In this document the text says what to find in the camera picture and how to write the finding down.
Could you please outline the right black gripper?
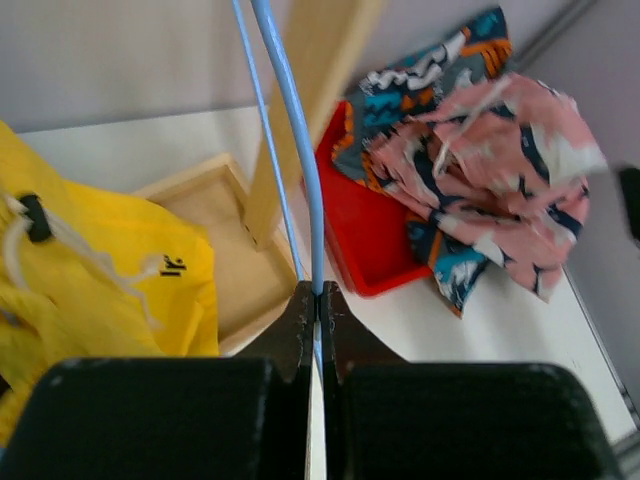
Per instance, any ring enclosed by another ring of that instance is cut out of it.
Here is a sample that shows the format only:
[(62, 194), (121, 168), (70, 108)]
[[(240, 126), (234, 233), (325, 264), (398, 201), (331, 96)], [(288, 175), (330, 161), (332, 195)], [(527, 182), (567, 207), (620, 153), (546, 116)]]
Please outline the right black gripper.
[(640, 170), (624, 167), (618, 171), (626, 221), (631, 238), (636, 246), (640, 242)]

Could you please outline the blue hanger of pink shorts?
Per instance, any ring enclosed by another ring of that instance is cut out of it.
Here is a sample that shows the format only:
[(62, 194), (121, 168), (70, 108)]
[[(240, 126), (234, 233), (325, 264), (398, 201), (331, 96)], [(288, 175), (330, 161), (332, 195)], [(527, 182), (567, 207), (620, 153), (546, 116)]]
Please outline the blue hanger of pink shorts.
[[(301, 168), (302, 179), (306, 188), (309, 204), (311, 229), (311, 291), (316, 301), (320, 300), (324, 282), (324, 214), (323, 200), (319, 175), (316, 167), (314, 151), (303, 110), (298, 95), (294, 73), (291, 68), (284, 43), (276, 26), (273, 12), (268, 1), (253, 1), (251, 3), (258, 28), (265, 45), (275, 79), (282, 97), (283, 108), (287, 114), (293, 142), (296, 148), (296, 158)], [(265, 103), (259, 74), (255, 65), (251, 41), (245, 24), (240, 2), (233, 2), (234, 14), (243, 43), (244, 53), (254, 87), (259, 116), (263, 128), (263, 142), (269, 154), (273, 170), (277, 199), (279, 201), (286, 236), (289, 243), (295, 274), (298, 280), (304, 277), (304, 269), (298, 250), (294, 232), (293, 217), (287, 198), (287, 188), (283, 179), (284, 161), (279, 158), (276, 146), (276, 135), (272, 128), (271, 119), (275, 116), (275, 106)]]

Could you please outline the yellow shorts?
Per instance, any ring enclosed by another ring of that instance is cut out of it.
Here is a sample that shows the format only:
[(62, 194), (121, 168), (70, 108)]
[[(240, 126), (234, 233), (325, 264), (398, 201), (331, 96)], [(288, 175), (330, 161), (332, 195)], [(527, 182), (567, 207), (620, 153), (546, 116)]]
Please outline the yellow shorts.
[(215, 356), (214, 250), (148, 200), (60, 176), (1, 129), (1, 438), (77, 357)]

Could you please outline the blue orange graphic shorts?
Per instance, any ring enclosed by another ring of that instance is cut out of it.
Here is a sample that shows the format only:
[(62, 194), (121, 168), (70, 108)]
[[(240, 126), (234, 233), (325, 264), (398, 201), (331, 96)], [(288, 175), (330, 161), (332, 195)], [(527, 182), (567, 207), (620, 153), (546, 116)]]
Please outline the blue orange graphic shorts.
[[(390, 137), (395, 124), (408, 116), (434, 111), (456, 88), (498, 77), (511, 50), (503, 10), (495, 6), (439, 44), (368, 73), (346, 97), (345, 133), (332, 148), (333, 167), (356, 183), (383, 192), (384, 181), (372, 170), (370, 143), (378, 136)], [(416, 261), (431, 269), (443, 301), (460, 315), (488, 259), (413, 211), (407, 213), (406, 230)]]

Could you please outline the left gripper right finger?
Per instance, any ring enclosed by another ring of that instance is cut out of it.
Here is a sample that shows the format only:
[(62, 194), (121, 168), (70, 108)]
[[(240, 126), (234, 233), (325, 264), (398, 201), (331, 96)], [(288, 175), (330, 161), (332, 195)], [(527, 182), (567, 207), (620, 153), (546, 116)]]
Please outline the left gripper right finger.
[(319, 304), (331, 479), (619, 479), (594, 405), (549, 363), (404, 360), (326, 282)]

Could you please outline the pink patterned shorts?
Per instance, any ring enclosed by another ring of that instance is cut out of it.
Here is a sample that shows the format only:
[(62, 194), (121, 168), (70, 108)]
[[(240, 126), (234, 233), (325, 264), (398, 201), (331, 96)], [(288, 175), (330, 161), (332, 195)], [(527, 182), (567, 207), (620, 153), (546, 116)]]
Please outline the pink patterned shorts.
[(589, 174), (607, 162), (576, 101), (516, 73), (455, 89), (369, 146), (382, 191), (553, 294), (589, 211)]

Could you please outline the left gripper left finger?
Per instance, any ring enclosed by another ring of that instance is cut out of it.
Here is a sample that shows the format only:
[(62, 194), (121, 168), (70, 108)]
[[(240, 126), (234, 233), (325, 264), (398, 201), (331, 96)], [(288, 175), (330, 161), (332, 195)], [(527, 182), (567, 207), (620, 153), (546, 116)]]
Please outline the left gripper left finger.
[(36, 383), (5, 479), (303, 479), (314, 295), (232, 357), (78, 357)]

